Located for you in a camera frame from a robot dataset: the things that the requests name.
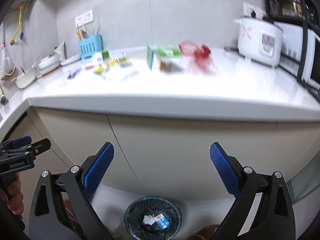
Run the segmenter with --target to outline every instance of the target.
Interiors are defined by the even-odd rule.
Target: blue wire mesh basket
[[[157,217],[162,214],[169,226],[161,227],[157,222],[146,225],[145,216]],[[182,214],[175,201],[160,197],[143,197],[133,202],[124,214],[127,232],[136,240],[170,240],[181,227]]]
[[[89,58],[93,54],[102,51],[102,36],[92,35],[87,39],[78,41],[81,59]]]

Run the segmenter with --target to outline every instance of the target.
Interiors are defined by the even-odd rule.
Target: red mesh bag
[[[184,41],[179,44],[183,56],[190,57],[188,71],[193,74],[217,76],[218,69],[211,58],[211,50],[202,45],[201,47],[192,41]]]

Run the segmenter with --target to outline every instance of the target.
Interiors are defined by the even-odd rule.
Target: white countertop
[[[104,80],[92,70],[68,80],[81,61],[61,67],[0,110],[0,139],[30,106],[186,119],[320,121],[320,104],[283,69],[249,63],[221,49],[212,51],[212,59],[216,77],[150,72],[145,60],[132,60],[140,73],[122,81]]]

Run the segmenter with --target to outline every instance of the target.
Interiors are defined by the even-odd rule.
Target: electrical outlet
[[[81,27],[81,25],[83,24],[83,14],[75,17],[75,23],[76,27]]]
[[[257,14],[257,18],[262,19],[263,17],[265,17],[267,15],[267,12],[265,10],[257,7],[256,14]]]
[[[267,14],[265,10],[248,3],[243,3],[243,10],[244,10],[244,15],[248,17],[251,17],[252,11],[255,11],[256,17],[260,19],[262,19],[262,17],[266,16]]]
[[[88,24],[93,22],[93,11],[87,11],[83,14],[83,24]]]

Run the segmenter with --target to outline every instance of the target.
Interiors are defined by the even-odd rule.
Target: human hand
[[[21,181],[19,179],[19,172],[15,174],[16,179],[9,185],[8,192],[12,196],[10,200],[8,200],[8,196],[6,193],[0,189],[0,198],[7,204],[7,207],[13,212],[15,215],[21,215],[24,211],[23,205],[23,194],[21,193]]]

